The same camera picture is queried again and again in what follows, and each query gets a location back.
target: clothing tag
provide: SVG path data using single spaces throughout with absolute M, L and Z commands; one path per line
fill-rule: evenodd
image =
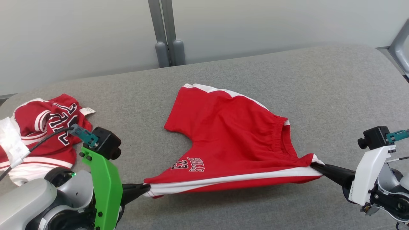
M 79 110 L 82 114 L 84 114 L 84 116 L 91 114 L 91 113 L 95 113 L 95 110 L 87 107 L 87 108 L 82 108 Z
M 0 120 L 0 146 L 6 152 L 12 168 L 19 165 L 29 153 L 9 117 Z

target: red fabric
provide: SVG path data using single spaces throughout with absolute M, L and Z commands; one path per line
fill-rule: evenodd
M 307 167 L 313 154 L 297 157 L 287 118 L 272 114 L 245 96 L 182 87 L 165 129 L 183 133 L 193 144 L 171 168 L 144 180 L 175 183 Z M 279 183 L 303 183 L 319 176 L 228 182 L 188 192 L 234 189 Z
M 67 128 L 72 124 L 78 124 L 91 131 L 91 123 L 88 122 L 85 116 L 80 112 L 80 109 L 81 106 L 75 98 L 67 94 L 62 94 L 49 101 L 35 99 L 27 102 L 14 111 L 14 115 L 11 119 L 15 120 L 18 124 L 21 139 L 30 149 L 34 147 L 37 142 L 53 134 L 55 131 L 61 128 Z M 72 145 L 80 141 L 79 138 L 68 135 L 67 132 L 61 133 L 41 144 L 26 157 L 29 162 L 23 162 L 22 164 L 41 163 L 65 167 L 65 165 L 59 165 L 52 161 L 52 159 L 55 159 L 73 165 L 76 160 L 76 152 Z M 39 158 L 32 157 L 44 157 L 51 160 L 42 162 L 41 159 L 39 160 Z M 7 155 L 1 147 L 0 165 L 0 169 L 9 166 Z

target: black cable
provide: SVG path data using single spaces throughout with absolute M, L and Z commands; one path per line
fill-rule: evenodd
M 73 127 L 69 127 L 69 128 L 63 128 L 63 129 L 57 130 L 55 133 L 53 133 L 53 134 L 49 135 L 48 137 L 42 139 L 42 140 L 41 140 L 39 143 L 37 143 L 34 147 L 32 147 L 31 149 L 29 149 L 29 152 L 31 153 L 31 152 L 34 151 L 38 146 L 40 146 L 42 143 L 46 142 L 48 139 L 54 137 L 55 135 L 57 135 L 57 134 L 59 134 L 59 133 L 62 133 L 62 132 L 65 132 L 65 131 L 68 131 L 68 130 L 72 130 L 72 129 L 74 129 L 74 128 L 73 128 Z M 4 171 L 3 174 L 1 174 L 1 176 L 0 176 L 0 181 L 1 181 L 2 179 L 4 179 L 4 177 L 6 177 L 6 175 L 7 175 L 10 171 L 11 171 L 11 167 L 9 167 L 8 169 L 6 169 L 6 171 Z

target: folded clothing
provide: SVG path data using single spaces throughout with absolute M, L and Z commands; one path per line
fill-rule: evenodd
M 322 175 L 309 167 L 316 155 L 297 157 L 287 118 L 229 90 L 185 84 L 165 129 L 193 144 L 173 166 L 147 178 L 145 196 L 207 192 L 282 183 L 305 183 Z
M 34 147 L 39 141 L 59 129 L 73 124 L 91 130 L 91 123 L 80 111 L 78 101 L 67 95 L 45 101 L 36 98 L 17 107 L 10 118 L 22 142 L 27 148 Z M 55 167 L 71 169 L 76 160 L 72 147 L 81 141 L 78 137 L 62 132 L 50 138 L 32 151 L 21 163 L 9 172 L 10 179 L 17 185 L 36 178 L 43 178 Z M 0 171 L 10 166 L 4 149 L 0 147 Z

